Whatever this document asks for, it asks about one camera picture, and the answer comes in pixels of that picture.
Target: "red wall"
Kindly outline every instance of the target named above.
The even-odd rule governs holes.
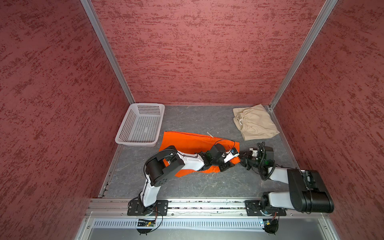
[[[339,0],[275,112],[341,238],[384,239],[384,1]]]
[[[92,3],[136,102],[269,104],[324,0]]]
[[[127,100],[80,1],[4,1],[0,29],[0,239],[72,240]]]

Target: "beige shorts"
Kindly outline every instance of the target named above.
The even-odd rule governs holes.
[[[233,108],[233,121],[240,130],[245,141],[253,139],[266,139],[279,134],[271,117],[259,104],[251,108]]]

